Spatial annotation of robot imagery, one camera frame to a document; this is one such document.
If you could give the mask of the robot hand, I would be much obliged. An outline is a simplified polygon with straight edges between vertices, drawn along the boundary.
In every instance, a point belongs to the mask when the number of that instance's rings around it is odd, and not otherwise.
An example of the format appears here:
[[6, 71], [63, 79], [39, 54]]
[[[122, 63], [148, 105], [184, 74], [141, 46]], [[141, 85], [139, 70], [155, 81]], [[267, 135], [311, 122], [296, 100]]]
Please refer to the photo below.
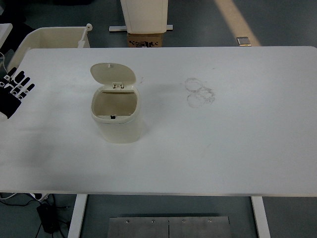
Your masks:
[[25, 77], [24, 71], [14, 76], [17, 68], [13, 67], [0, 79], [0, 120], [5, 121], [13, 116], [20, 107], [22, 100], [35, 87], [28, 85], [30, 77]]

